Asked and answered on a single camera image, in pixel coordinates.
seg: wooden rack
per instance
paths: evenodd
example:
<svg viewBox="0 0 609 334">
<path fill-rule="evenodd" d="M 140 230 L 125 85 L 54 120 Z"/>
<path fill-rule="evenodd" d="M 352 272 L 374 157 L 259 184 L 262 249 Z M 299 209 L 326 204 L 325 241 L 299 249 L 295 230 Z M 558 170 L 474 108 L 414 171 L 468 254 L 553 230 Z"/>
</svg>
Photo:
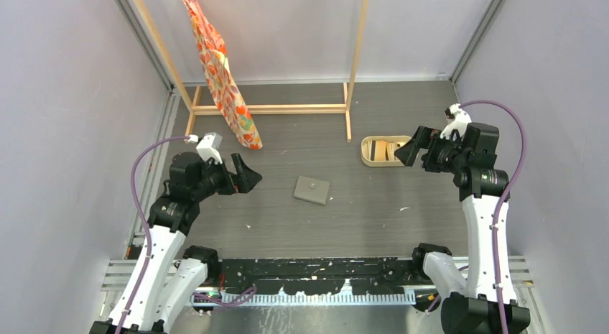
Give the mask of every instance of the wooden rack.
<svg viewBox="0 0 609 334">
<path fill-rule="evenodd" d="M 205 116 L 205 115 L 220 115 L 220 111 L 218 108 L 214 106 L 200 106 L 200 98 L 201 91 L 203 88 L 201 86 L 197 86 L 195 90 L 195 96 L 191 100 L 190 96 L 186 92 L 186 88 L 184 87 L 184 83 L 180 75 L 177 73 L 177 69 L 175 64 L 173 63 L 172 58 L 169 56 L 169 52 L 167 51 L 167 47 L 165 47 L 165 43 L 157 30 L 157 26 L 152 20 L 152 16 L 144 3 L 144 0 L 133 0 L 137 11 L 142 19 L 142 22 L 148 29 L 149 36 L 154 43 L 157 51 L 159 52 L 159 56 L 163 60 L 166 69 L 169 71 L 170 76 L 173 78 L 174 84 L 180 95 L 182 96 L 182 100 L 186 104 L 186 108 L 190 112 L 190 116 L 188 118 L 188 124 L 186 126 L 186 134 L 190 135 L 192 133 L 192 128 L 195 125 L 196 116 Z M 361 48 L 361 40 L 363 35 L 363 28 L 366 23 L 366 12 L 368 11 L 368 0 L 362 0 L 362 6 L 360 10 L 360 19 L 358 25 L 358 34 L 355 40 L 355 52 L 353 53 L 353 63 L 351 65 L 351 74 L 349 77 L 349 84 L 343 83 L 343 100 L 344 103 L 336 103 L 336 104 L 264 104 L 264 105 L 248 105 L 248 110 L 253 115 L 262 115 L 262 114 L 294 114 L 294 113 L 341 113 L 345 115 L 345 123 L 347 126 L 347 142 L 351 141 L 351 117 L 350 117 L 350 109 L 351 109 L 351 98 L 353 97 L 353 86 L 355 85 L 355 74 L 358 70 L 358 61 L 360 57 L 360 48 Z"/>
</svg>

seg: dark wood-grain floor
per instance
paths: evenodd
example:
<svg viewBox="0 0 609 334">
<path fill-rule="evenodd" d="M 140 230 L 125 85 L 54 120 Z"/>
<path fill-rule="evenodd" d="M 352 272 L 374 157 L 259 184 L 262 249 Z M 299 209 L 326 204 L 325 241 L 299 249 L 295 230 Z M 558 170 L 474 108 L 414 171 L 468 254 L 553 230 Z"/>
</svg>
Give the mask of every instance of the dark wood-grain floor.
<svg viewBox="0 0 609 334">
<path fill-rule="evenodd" d="M 248 104 L 340 103 L 342 84 L 240 87 Z M 242 147 L 221 116 L 198 116 L 194 134 L 216 131 L 220 152 L 241 153 L 264 177 L 247 195 L 214 195 L 201 203 L 185 247 L 208 246 L 225 258 L 409 256 L 419 242 L 467 254 L 467 228 L 452 175 L 420 167 L 370 168 L 360 142 L 371 135 L 412 135 L 419 125 L 443 128 L 444 109 L 457 99 L 449 82 L 358 83 L 351 109 L 353 140 L 345 117 L 258 115 L 264 148 Z M 202 104 L 210 104 L 204 96 Z M 183 135 L 188 112 L 181 105 L 174 135 Z M 171 143 L 165 163 L 194 151 Z M 298 176 L 330 182 L 326 206 L 294 199 Z"/>
</svg>

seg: floral fabric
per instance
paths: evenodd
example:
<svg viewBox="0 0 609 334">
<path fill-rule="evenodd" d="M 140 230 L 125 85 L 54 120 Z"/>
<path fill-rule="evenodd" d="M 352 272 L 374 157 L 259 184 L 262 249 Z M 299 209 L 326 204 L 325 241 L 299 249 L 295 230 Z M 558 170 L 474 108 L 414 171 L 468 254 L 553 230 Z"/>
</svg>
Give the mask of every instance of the floral fabric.
<svg viewBox="0 0 609 334">
<path fill-rule="evenodd" d="M 250 149 L 260 149 L 262 141 L 254 120 L 228 68 L 224 40 L 205 18 L 197 0 L 182 1 L 190 15 L 199 58 L 215 106 L 242 145 Z"/>
</svg>

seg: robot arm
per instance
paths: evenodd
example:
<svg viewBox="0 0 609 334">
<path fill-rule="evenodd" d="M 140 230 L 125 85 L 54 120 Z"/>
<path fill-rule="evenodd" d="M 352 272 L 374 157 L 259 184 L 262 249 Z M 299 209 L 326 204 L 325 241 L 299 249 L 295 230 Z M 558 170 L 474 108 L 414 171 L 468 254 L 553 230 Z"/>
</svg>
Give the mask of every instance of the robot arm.
<svg viewBox="0 0 609 334">
<path fill-rule="evenodd" d="M 207 134 L 197 145 L 197 153 L 185 152 L 174 157 L 163 194 L 152 204 L 148 224 L 152 254 L 141 280 L 145 254 L 140 254 L 126 289 L 106 322 L 95 322 L 90 334 L 169 333 L 193 290 L 207 279 L 220 274 L 218 253 L 209 248 L 186 249 L 177 273 L 167 282 L 173 259 L 185 242 L 199 203 L 214 194 L 247 193 L 262 180 L 237 153 L 232 154 L 236 174 L 226 169 L 217 148 L 221 136 Z M 144 241 L 144 248 L 150 244 Z M 129 312 L 121 324 L 126 300 L 136 285 L 139 288 Z"/>
<path fill-rule="evenodd" d="M 445 333 L 499 333 L 498 307 L 508 314 L 510 333 L 520 333 L 530 323 L 529 310 L 518 307 L 508 267 L 506 216 L 508 203 L 501 207 L 498 221 L 498 261 L 493 256 L 493 212 L 508 184 L 508 175 L 494 168 L 499 130 L 487 124 L 472 123 L 459 104 L 446 110 L 453 119 L 442 131 L 420 126 L 412 139 L 395 156 L 412 166 L 420 149 L 422 167 L 428 172 L 450 172 L 459 188 L 459 200 L 468 225 L 469 267 L 465 280 L 457 270 L 450 251 L 421 243 L 413 261 L 422 276 L 429 277 L 443 299 L 442 329 Z M 495 283 L 494 263 L 500 264 L 501 284 Z M 497 304 L 497 290 L 503 305 Z"/>
</svg>

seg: white wall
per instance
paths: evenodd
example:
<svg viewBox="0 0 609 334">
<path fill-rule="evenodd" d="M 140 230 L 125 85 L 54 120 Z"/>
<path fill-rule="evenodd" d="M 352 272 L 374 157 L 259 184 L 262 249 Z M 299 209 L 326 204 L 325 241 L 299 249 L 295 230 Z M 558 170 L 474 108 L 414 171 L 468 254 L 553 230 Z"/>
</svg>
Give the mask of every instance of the white wall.
<svg viewBox="0 0 609 334">
<path fill-rule="evenodd" d="M 1 331 L 88 333 L 167 90 L 114 0 L 0 0 L 0 39 Z"/>
<path fill-rule="evenodd" d="M 490 98 L 522 118 L 529 154 L 512 191 L 510 246 L 523 253 L 555 331 L 606 333 L 609 274 L 609 0 L 506 0 L 457 84 L 461 101 Z M 498 166 L 513 171 L 514 124 L 499 126 Z"/>
<path fill-rule="evenodd" d="M 346 79 L 361 0 L 198 0 L 237 81 Z M 358 79 L 447 78 L 490 0 L 370 0 Z M 182 0 L 145 0 L 184 82 L 205 82 Z"/>
</svg>

